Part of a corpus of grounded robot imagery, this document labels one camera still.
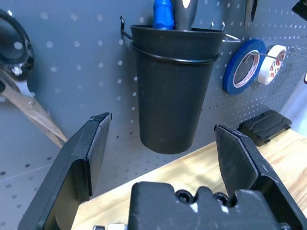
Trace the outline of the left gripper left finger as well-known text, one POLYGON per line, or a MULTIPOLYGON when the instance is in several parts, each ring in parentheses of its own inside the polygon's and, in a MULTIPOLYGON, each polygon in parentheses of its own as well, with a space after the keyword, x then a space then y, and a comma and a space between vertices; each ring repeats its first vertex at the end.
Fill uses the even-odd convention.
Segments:
POLYGON ((61 148, 23 215, 20 230, 70 230, 79 205, 93 196, 111 113, 92 116, 61 148))

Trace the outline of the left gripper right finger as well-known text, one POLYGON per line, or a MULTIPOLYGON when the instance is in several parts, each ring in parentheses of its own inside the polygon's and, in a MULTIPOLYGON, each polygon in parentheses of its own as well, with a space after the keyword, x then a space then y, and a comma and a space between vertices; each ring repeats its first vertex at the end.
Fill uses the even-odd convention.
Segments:
POLYGON ((214 131, 220 173, 230 197, 223 227, 302 230, 303 212, 251 138, 223 125, 214 131))

